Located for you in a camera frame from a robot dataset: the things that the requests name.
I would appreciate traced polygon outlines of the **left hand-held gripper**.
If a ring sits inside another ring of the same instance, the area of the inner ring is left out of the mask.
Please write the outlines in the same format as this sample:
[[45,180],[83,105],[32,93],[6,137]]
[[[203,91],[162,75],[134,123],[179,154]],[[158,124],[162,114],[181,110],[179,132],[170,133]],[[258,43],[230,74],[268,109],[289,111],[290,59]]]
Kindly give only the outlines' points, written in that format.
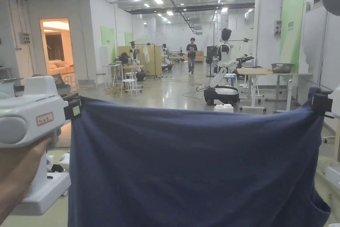
[[[0,148],[25,147],[53,134],[49,148],[55,147],[66,120],[81,113],[79,93],[59,95],[53,76],[34,76],[26,80],[22,96],[1,91]],[[10,215],[43,215],[71,185],[67,172],[52,172],[53,160],[43,154],[37,174],[25,198]]]

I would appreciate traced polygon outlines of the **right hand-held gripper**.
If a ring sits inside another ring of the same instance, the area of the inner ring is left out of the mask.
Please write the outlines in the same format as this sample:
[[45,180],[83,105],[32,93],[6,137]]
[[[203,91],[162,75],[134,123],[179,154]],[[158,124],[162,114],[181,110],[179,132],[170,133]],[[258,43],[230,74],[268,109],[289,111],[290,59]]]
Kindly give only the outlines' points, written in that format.
[[334,119],[340,118],[340,85],[332,93],[314,93],[311,101],[312,110],[320,116]]

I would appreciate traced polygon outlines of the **person's left hand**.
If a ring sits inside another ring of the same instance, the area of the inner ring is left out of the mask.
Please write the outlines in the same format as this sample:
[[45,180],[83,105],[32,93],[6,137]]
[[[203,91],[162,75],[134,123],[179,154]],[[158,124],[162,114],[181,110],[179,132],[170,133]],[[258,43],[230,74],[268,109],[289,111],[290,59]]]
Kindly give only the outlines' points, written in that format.
[[0,223],[25,198],[53,134],[19,148],[0,150]]

